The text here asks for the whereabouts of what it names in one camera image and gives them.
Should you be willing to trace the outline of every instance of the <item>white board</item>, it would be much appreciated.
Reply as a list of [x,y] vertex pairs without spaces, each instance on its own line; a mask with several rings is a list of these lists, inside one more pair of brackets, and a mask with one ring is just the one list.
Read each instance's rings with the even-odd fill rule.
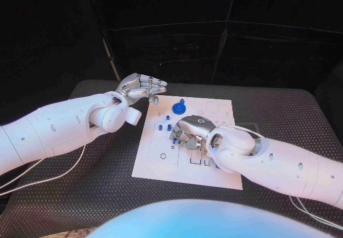
[[[171,107],[181,98],[185,112],[175,115]],[[173,144],[167,131],[168,124],[173,128],[177,121],[190,115],[206,117],[216,126],[223,122],[234,124],[230,100],[173,96],[158,96],[158,99],[158,104],[149,103],[148,106],[132,177],[242,190],[240,175],[229,174],[216,167],[204,148],[188,151]]]

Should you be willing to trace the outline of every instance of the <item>metallic robotic hand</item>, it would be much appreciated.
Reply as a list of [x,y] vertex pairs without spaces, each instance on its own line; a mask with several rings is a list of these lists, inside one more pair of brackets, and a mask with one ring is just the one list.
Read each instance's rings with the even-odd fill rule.
[[[184,132],[188,140],[178,140]],[[285,142],[263,138],[247,129],[187,116],[175,124],[170,139],[197,150],[206,146],[207,156],[227,173],[240,173],[273,191],[322,201],[343,209],[343,163],[315,155]]]
[[167,83],[142,74],[128,75],[115,91],[50,104],[0,126],[0,175],[20,165],[62,155],[135,125],[141,113],[129,107],[139,98],[158,102]]

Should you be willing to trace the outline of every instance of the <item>robotic hand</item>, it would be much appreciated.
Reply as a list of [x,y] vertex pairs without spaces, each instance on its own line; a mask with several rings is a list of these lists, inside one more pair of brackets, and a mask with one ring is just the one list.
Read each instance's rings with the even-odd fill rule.
[[[188,140],[178,140],[181,133]],[[308,198],[343,209],[343,164],[285,142],[249,135],[247,129],[223,124],[219,127],[200,116],[187,116],[175,124],[170,139],[197,150],[227,173],[240,173],[271,190]]]
[[62,155],[93,139],[115,132],[126,121],[135,125],[141,113],[132,105],[139,98],[158,103],[167,83],[142,74],[128,75],[115,90],[38,108],[0,126],[0,175],[20,165]]

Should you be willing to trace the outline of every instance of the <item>blue knob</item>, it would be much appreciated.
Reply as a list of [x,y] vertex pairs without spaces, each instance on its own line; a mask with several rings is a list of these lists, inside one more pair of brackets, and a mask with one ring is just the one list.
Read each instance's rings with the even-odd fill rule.
[[181,115],[185,112],[184,100],[181,99],[178,103],[173,105],[173,113]]

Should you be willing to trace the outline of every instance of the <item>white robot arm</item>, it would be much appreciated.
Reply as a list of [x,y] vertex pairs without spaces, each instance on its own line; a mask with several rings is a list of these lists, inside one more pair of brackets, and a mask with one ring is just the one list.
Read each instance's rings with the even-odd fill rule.
[[170,139],[188,137],[178,144],[190,150],[206,143],[207,156],[229,173],[240,173],[271,190],[308,198],[343,209],[343,163],[281,141],[253,139],[246,129],[219,127],[200,116],[184,117],[175,124]]
[[167,83],[141,74],[128,75],[115,90],[38,108],[0,126],[0,175],[20,165],[62,155],[115,132],[124,122],[135,125],[141,113],[128,107],[139,98],[157,104]]

